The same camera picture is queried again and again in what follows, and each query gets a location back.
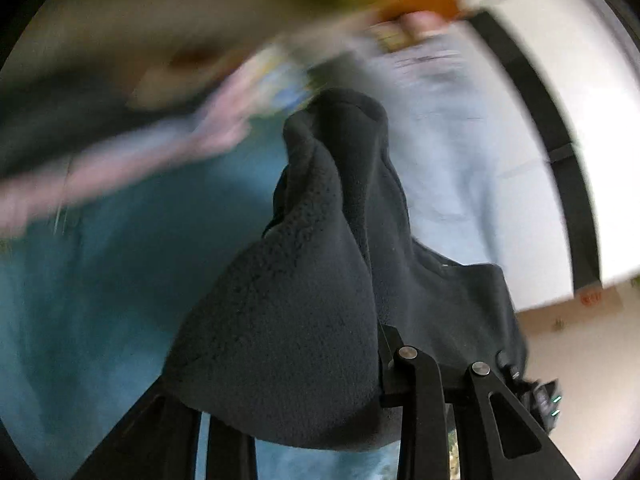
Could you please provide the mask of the black white fleece jacket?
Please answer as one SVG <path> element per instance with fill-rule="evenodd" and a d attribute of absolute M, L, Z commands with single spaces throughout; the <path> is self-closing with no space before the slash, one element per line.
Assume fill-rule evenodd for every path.
<path fill-rule="evenodd" d="M 378 404 L 380 324 L 440 364 L 525 365 L 498 266 L 413 238 L 381 104 L 326 90 L 283 137 L 267 232 L 184 320 L 162 371 L 173 396 L 259 440 L 361 452 L 400 435 Z"/>

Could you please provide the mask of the wooden door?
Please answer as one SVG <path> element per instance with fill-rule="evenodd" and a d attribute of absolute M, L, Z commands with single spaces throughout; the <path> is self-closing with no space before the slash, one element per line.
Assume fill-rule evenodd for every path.
<path fill-rule="evenodd" d="M 637 345 L 639 283 L 624 281 L 580 292 L 558 304 L 518 312 L 532 352 L 591 351 L 610 344 Z"/>

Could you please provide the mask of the teal floral bed sheet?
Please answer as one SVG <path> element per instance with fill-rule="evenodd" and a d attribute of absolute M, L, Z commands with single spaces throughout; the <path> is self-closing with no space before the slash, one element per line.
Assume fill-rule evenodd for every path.
<path fill-rule="evenodd" d="M 1 91 L 1 170 L 9 148 L 25 168 L 55 175 L 88 155 L 132 157 L 198 130 L 207 98 L 133 110 L 91 72 L 63 70 Z M 284 168 L 283 118 L 257 119 L 225 155 L 99 191 L 70 206 L 53 199 L 40 220 L 12 222 L 1 205 L 1 419 L 39 479 L 70 479 L 160 372 L 186 312 L 236 254 L 258 239 Z M 368 478 L 390 468 L 383 451 L 302 451 L 267 445 L 275 471 L 317 468 L 324 478 Z"/>

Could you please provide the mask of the grey floral duvet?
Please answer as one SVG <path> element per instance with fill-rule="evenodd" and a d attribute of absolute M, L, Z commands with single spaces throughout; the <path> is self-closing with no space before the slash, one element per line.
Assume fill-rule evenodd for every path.
<path fill-rule="evenodd" d="M 456 44 L 442 35 L 386 53 L 361 39 L 355 51 L 387 112 L 413 237 L 463 264 L 498 262 L 490 121 Z"/>

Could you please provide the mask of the white black wardrobe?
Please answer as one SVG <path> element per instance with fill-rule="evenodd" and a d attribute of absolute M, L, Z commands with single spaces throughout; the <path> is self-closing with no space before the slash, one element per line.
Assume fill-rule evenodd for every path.
<path fill-rule="evenodd" d="M 460 0 L 452 26 L 495 137 L 514 306 L 639 272 L 639 0 Z"/>

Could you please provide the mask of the pink pillow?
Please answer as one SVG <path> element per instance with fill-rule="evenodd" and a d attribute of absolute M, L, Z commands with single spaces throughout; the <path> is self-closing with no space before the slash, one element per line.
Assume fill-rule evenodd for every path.
<path fill-rule="evenodd" d="M 449 23 L 439 14 L 416 11 L 402 14 L 399 18 L 402 29 L 413 42 L 423 42 L 447 31 Z"/>

